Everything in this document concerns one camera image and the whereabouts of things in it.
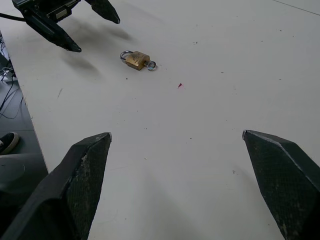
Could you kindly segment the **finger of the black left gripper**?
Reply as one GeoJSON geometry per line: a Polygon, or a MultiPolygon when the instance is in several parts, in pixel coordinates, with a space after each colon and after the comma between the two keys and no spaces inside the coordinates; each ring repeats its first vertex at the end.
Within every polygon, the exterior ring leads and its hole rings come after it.
{"type": "Polygon", "coordinates": [[[29,25],[47,41],[67,51],[76,53],[80,53],[82,51],[82,49],[58,24],[45,17],[41,12],[32,7],[28,7],[22,11],[22,15],[27,25],[29,25]]]}
{"type": "Polygon", "coordinates": [[[91,9],[105,20],[120,24],[121,20],[116,9],[108,0],[86,0],[91,9]]]}

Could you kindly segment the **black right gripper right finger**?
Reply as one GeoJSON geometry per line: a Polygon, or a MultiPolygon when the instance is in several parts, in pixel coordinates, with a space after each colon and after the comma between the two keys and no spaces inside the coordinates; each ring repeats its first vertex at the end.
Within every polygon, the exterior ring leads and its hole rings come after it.
{"type": "Polygon", "coordinates": [[[294,142],[244,130],[260,193],[286,240],[320,238],[320,168],[294,142]]]}

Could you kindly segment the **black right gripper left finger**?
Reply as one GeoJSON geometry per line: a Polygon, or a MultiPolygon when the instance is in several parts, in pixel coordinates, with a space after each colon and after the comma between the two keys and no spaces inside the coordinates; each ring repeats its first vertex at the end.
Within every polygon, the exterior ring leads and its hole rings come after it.
{"type": "Polygon", "coordinates": [[[10,223],[0,220],[2,240],[86,240],[89,237],[102,185],[109,132],[75,143],[22,203],[17,195],[0,194],[0,209],[13,203],[18,212],[10,223]]]}

